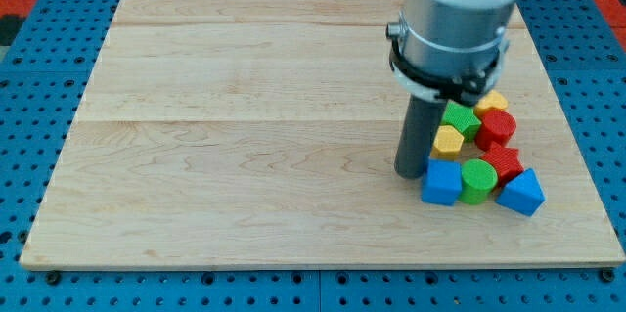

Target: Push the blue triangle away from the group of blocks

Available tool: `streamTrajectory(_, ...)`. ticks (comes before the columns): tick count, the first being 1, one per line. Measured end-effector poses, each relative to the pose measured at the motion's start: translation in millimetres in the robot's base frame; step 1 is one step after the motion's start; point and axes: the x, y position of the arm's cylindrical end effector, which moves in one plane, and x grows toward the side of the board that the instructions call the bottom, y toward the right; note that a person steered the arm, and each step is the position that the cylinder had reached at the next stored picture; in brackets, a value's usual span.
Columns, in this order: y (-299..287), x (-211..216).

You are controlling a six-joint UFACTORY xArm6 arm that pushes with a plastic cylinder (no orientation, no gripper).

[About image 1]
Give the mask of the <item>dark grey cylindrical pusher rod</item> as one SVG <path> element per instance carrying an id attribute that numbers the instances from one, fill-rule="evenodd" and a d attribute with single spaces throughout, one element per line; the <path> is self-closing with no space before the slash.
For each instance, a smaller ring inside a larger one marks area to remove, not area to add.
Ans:
<path id="1" fill-rule="evenodd" d="M 445 109 L 446 102 L 410 98 L 394 162 L 398 175 L 417 179 L 425 173 Z"/>

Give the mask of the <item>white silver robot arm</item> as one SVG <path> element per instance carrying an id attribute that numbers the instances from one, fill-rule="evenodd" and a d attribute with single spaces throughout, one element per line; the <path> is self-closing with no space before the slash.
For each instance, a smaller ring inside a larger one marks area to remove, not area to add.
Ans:
<path id="1" fill-rule="evenodd" d="M 389 65 L 410 94 L 394 168 L 421 177 L 449 102 L 473 107 L 498 82 L 516 0 L 404 0 L 386 28 Z"/>

